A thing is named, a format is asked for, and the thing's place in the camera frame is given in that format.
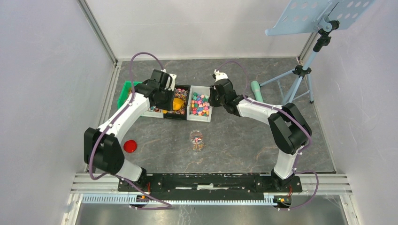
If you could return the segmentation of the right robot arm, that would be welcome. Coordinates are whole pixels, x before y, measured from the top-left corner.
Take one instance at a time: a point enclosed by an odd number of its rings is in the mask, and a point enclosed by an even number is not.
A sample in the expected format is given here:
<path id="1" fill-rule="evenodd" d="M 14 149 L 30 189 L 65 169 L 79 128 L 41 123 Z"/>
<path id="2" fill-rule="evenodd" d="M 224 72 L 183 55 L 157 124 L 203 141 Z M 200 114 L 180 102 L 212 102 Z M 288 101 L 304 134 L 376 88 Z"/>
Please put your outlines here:
<path id="1" fill-rule="evenodd" d="M 238 95 L 228 78 L 217 78 L 210 87 L 210 105 L 223 107 L 229 114 L 263 122 L 270 127 L 279 152 L 271 171 L 271 186 L 284 191 L 293 179 L 299 151 L 310 141 L 312 131 L 293 103 L 267 105 Z"/>

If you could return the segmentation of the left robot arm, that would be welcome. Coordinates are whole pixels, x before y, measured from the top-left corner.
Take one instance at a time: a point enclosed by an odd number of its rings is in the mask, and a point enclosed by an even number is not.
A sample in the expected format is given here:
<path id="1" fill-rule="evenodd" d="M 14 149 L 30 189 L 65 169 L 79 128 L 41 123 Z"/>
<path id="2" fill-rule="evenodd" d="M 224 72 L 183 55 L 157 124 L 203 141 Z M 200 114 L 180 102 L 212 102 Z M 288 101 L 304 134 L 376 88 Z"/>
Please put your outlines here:
<path id="1" fill-rule="evenodd" d="M 84 132 L 84 162 L 89 171 L 98 168 L 106 173 L 130 180 L 136 191 L 147 186 L 143 168 L 127 160 L 121 141 L 136 120 L 149 108 L 173 109 L 177 76 L 165 70 L 154 70 L 150 79 L 131 88 L 127 100 L 116 113 L 98 128 Z"/>

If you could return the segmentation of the clear plastic jar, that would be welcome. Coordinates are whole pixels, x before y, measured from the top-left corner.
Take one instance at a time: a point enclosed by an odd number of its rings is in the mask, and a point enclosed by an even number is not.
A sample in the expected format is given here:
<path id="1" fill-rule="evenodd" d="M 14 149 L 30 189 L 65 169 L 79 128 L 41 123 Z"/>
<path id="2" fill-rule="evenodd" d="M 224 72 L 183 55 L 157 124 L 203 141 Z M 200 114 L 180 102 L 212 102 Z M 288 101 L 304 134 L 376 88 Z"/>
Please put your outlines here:
<path id="1" fill-rule="evenodd" d="M 193 130 L 190 133 L 190 142 L 192 143 L 192 149 L 195 152 L 200 152 L 204 148 L 203 134 L 199 130 Z"/>

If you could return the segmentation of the orange plastic scoop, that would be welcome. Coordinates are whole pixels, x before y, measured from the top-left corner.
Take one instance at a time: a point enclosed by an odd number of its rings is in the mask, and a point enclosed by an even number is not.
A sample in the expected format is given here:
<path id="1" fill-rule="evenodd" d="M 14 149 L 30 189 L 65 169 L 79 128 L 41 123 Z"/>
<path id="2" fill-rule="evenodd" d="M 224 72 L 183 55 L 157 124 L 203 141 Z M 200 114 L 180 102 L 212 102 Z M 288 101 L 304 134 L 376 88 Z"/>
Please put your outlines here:
<path id="1" fill-rule="evenodd" d="M 174 113 L 174 114 L 182 114 L 184 109 L 185 101 L 181 98 L 174 98 L 173 100 L 173 108 L 170 111 L 163 110 L 164 114 Z"/>

